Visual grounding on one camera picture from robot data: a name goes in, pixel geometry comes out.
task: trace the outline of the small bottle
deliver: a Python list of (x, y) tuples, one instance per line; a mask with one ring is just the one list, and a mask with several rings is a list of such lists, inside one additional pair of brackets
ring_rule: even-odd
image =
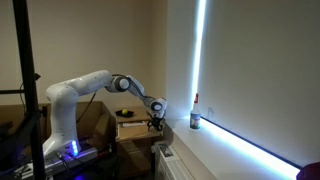
[(200, 129), (200, 108), (199, 108), (199, 94), (196, 94), (196, 98), (193, 102), (193, 108), (190, 112), (190, 128), (191, 129)]

